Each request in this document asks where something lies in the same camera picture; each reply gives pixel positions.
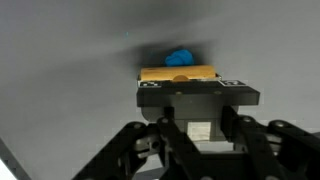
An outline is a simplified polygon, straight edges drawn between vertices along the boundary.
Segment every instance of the blue object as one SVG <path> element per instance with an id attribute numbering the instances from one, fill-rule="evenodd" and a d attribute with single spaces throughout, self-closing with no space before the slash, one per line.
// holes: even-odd
<path id="1" fill-rule="evenodd" d="M 178 50 L 173 52 L 166 58 L 166 65 L 168 67 L 174 66 L 191 66 L 194 65 L 192 54 L 186 50 Z"/>

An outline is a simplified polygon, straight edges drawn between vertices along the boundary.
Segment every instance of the white label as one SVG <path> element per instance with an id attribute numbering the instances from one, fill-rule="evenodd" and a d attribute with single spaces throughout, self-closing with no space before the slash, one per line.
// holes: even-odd
<path id="1" fill-rule="evenodd" d="M 189 122 L 188 136 L 192 141 L 209 141 L 211 122 Z"/>

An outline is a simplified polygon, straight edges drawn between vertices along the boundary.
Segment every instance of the gray surface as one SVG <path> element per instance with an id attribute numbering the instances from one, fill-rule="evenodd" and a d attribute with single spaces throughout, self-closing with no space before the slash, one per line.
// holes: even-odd
<path id="1" fill-rule="evenodd" d="M 319 6 L 1 0 L 0 136 L 34 180 L 70 179 L 123 124 L 142 120 L 139 50 L 154 44 L 205 44 L 204 62 L 262 92 L 241 112 L 319 131 Z"/>

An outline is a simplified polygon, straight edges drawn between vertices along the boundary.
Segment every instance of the yellow block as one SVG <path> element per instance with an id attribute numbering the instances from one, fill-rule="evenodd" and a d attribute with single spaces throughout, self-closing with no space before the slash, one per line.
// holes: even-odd
<path id="1" fill-rule="evenodd" d="M 190 79 L 212 79 L 216 77 L 213 66 L 183 66 L 183 67 L 156 67 L 142 68 L 142 81 L 188 81 Z"/>

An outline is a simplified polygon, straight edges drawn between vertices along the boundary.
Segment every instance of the gray wall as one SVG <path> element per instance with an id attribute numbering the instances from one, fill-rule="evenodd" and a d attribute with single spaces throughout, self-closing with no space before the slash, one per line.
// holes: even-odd
<path id="1" fill-rule="evenodd" d="M 143 121 L 141 52 L 177 45 L 199 47 L 225 79 L 262 92 L 261 105 L 242 113 L 319 131 L 319 8 L 318 0 L 0 0 L 0 136 L 34 180 L 70 179 L 126 122 Z"/>

